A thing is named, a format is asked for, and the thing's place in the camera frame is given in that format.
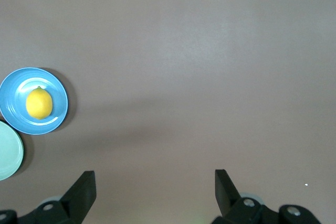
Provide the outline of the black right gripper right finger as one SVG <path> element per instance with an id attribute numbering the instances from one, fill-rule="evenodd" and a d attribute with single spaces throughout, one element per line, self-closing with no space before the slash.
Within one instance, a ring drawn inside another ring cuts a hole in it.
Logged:
<path id="1" fill-rule="evenodd" d="M 282 205 L 276 212 L 251 197 L 242 197 L 224 169 L 215 171 L 215 197 L 222 215 L 213 223 L 320 223 L 304 207 Z"/>

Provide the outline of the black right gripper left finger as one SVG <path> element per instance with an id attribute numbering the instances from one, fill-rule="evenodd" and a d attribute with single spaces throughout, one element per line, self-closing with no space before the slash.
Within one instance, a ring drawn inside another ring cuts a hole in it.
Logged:
<path id="1" fill-rule="evenodd" d="M 85 171 L 59 200 L 40 204 L 18 217 L 14 210 L 1 210 L 1 223 L 82 223 L 97 197 L 94 171 Z"/>

